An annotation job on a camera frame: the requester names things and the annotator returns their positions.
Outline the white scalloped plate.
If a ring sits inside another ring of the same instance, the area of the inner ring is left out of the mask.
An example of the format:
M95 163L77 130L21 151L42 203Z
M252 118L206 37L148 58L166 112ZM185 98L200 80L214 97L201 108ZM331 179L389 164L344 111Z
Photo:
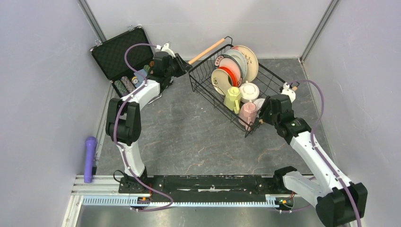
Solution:
M243 54L236 49L230 49L230 50L226 51L225 54L233 57L239 63L239 65L241 67L241 71L242 71L242 78L243 78L243 80L245 80L247 71L248 71L248 66L247 66L247 62L246 62L246 59L243 56Z

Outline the cream plate with black spot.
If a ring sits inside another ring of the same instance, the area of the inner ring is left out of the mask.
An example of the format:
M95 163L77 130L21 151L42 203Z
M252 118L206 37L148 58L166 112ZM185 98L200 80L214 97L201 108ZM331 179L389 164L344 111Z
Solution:
M211 83L214 89L221 95L225 95L232 87L229 74L223 69L215 69L211 74Z

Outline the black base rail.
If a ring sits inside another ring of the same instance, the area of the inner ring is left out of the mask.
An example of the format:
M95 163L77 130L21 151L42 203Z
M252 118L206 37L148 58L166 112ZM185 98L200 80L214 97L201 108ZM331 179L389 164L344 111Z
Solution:
M148 175L138 180L125 173L117 180L118 192L135 194L138 203L157 206L257 205L268 203L286 210L294 205L295 194L272 175Z

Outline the orange plate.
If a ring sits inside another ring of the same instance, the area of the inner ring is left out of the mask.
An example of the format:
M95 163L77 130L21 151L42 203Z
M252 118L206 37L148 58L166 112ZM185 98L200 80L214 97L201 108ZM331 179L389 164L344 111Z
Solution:
M238 87L238 80L237 80L235 74L229 68L219 67L219 69L223 70L224 72L226 72L228 74L228 79L229 79L230 85L232 85L233 87Z

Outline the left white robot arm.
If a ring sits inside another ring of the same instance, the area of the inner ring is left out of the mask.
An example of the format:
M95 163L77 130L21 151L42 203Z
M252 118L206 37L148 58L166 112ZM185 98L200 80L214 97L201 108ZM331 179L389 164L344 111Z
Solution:
M146 168L138 146L142 131L141 110L171 86L173 78L185 75L191 68L191 63L184 61L179 54L159 51L153 57L153 65L137 73L142 77L139 86L128 95L109 101L105 131L118 147L124 173L132 178L130 186L136 192L148 188L148 179L142 176Z

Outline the black poker chip case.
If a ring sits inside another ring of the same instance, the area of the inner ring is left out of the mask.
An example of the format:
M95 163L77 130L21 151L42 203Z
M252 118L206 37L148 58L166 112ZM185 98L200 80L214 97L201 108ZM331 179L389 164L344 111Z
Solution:
M134 47L126 53L129 47L142 43L148 44L149 40L144 28L137 26L90 49L92 57L119 97L129 94L134 88L131 81L127 81L135 77L134 71L126 65L124 56L137 71L150 66L153 61L153 48L147 45Z

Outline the purple flashlight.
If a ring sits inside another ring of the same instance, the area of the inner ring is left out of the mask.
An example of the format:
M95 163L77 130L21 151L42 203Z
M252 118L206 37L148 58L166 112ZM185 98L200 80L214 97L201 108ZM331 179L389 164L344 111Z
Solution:
M85 141L86 145L86 156L85 156L85 166L84 166L84 183L92 182L92 170L93 163L95 160L95 153L97 147L97 140L95 137L90 136Z

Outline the pink mug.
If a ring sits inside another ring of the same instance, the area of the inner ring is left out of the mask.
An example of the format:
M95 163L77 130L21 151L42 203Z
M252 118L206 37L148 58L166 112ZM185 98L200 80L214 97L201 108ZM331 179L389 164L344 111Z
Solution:
M252 102L244 103L239 112L239 123L245 127L247 131L251 130L251 126L255 122L257 115L257 106Z

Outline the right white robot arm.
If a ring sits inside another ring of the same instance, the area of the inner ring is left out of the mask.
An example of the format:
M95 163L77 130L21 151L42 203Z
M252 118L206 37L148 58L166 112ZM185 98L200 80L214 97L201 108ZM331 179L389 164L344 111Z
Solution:
M337 227L361 219L366 210L368 191L362 183L353 183L335 166L302 118L296 118L288 95L269 96L263 102L260 119L273 125L282 137L305 161L315 181L302 176L291 166L274 173L273 187L279 193L288 190L301 196L316 210L326 227Z

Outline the white cup with handle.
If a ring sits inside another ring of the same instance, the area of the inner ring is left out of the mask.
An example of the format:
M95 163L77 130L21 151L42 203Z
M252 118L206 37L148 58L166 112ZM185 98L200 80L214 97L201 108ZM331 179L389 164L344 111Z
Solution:
M257 85L252 82L246 81L239 87L241 93L241 102L254 102L260 94L260 90Z

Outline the blue card deck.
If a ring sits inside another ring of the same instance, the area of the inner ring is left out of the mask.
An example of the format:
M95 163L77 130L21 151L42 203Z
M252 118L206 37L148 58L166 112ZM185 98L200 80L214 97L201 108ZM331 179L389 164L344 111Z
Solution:
M145 69L141 69L139 71L134 72L134 76L136 77L137 84L141 84L148 75Z

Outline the black wire dish rack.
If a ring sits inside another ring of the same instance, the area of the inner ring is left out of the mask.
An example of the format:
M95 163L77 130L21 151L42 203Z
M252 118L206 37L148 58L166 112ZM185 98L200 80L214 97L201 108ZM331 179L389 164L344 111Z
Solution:
M193 68L189 71L189 78L191 82L192 90L202 95L209 103L211 103L214 109L220 112L221 116L225 116L232 124L244 132L244 136L247 137L252 134L260 126L258 118L253 124L246 124L240 117L233 111L229 110L224 104L224 95L217 92L212 85L211 75L215 69L214 61L219 55L224 54L226 51L233 47L233 43L224 41L224 45L218 47L215 51L208 53L206 58L196 63ZM253 81L254 84L260 89L260 98L266 98L280 93L280 89L283 87L285 80L279 77L276 73L266 68L263 64L259 63L258 74Z

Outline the yellow green mug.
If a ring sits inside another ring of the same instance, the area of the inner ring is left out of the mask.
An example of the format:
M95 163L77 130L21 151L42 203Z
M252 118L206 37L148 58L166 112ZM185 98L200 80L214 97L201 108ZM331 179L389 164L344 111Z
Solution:
M223 104L235 114L240 112L241 92L238 87L230 87L224 98Z

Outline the pink and cream plate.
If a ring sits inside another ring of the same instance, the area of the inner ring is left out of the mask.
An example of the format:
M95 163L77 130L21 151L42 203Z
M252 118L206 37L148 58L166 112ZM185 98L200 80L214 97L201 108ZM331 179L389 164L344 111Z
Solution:
M243 45L236 45L232 49L239 51L245 57L247 63L245 81L252 82L255 80L259 72L259 62L255 53L249 47Z

